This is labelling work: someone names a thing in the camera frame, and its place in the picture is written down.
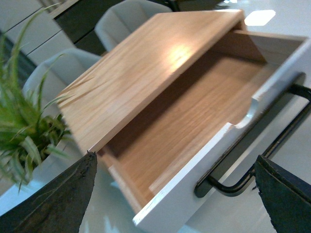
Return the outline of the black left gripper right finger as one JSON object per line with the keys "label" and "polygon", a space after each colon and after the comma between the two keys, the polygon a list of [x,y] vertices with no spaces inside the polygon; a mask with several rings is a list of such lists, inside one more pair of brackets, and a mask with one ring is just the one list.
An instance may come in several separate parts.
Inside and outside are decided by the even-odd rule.
{"label": "black left gripper right finger", "polygon": [[259,196],[276,232],[309,233],[311,185],[261,155],[254,168]]}

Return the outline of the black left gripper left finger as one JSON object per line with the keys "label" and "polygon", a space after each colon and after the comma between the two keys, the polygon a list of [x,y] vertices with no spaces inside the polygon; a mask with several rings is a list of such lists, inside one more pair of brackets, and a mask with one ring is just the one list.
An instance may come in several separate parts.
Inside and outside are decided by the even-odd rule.
{"label": "black left gripper left finger", "polygon": [[97,173],[97,155],[83,158],[0,217],[2,233],[77,233]]}

